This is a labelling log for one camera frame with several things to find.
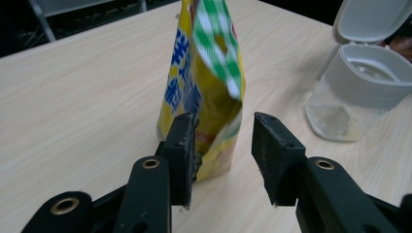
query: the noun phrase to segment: white lid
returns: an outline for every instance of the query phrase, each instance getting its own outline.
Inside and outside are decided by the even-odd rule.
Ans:
[[[339,44],[377,44],[412,14],[412,0],[344,0],[333,24]]]

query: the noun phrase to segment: yellow snack bag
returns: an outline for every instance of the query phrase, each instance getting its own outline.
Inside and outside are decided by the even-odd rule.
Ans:
[[[183,0],[157,135],[164,140],[174,117],[195,114],[197,181],[230,169],[242,120],[243,74],[224,0]]]

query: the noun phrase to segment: wooden table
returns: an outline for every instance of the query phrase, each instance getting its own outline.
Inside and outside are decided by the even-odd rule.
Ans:
[[[412,192],[412,98],[362,140],[328,142],[303,107],[335,46],[331,27],[255,0],[227,0],[246,75],[230,172],[196,183],[173,232],[299,232],[295,207],[270,205],[251,156],[254,112],[278,117],[307,148],[394,205]],[[180,2],[0,59],[0,232],[19,232],[54,195],[94,199],[152,155]]]

